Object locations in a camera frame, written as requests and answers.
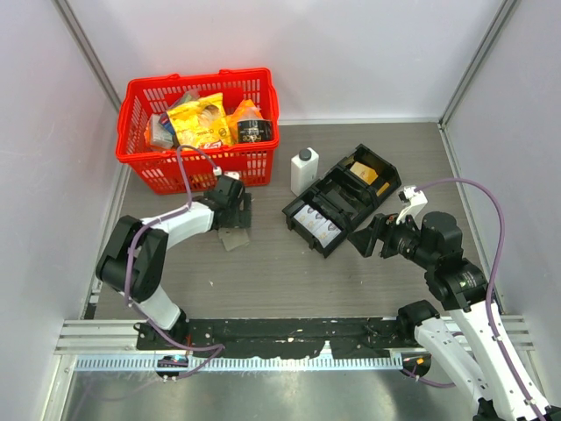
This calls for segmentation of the grey leather card holder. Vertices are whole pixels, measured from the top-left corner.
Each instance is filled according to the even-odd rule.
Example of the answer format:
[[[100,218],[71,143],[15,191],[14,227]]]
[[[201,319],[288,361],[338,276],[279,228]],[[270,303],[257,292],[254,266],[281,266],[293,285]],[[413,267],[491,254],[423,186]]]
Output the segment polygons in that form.
[[[250,243],[249,234],[243,228],[220,228],[218,238],[222,241],[227,252],[241,246],[247,246]]]

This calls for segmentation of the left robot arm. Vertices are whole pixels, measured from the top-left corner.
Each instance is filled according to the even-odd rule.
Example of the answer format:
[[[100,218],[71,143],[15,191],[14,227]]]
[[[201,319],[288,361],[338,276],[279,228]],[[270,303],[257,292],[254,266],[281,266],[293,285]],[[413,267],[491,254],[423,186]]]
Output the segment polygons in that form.
[[[167,250],[195,235],[251,226],[252,195],[220,175],[213,189],[152,218],[121,217],[96,264],[96,278],[135,306],[166,348],[187,344],[188,318],[161,286]]]

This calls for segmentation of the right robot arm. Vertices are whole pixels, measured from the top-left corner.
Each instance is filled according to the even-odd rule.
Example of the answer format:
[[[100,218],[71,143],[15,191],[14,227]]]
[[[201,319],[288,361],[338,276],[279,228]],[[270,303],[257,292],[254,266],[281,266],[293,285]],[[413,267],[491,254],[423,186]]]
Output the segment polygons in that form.
[[[411,216],[377,214],[349,240],[364,257],[376,242],[383,259],[401,255],[423,269],[430,293],[465,338],[460,343],[426,300],[401,307],[395,333],[405,346],[422,346],[470,402],[476,420],[558,420],[560,409],[540,392],[514,349],[498,307],[486,302],[488,282],[463,255],[463,233],[444,212]]]

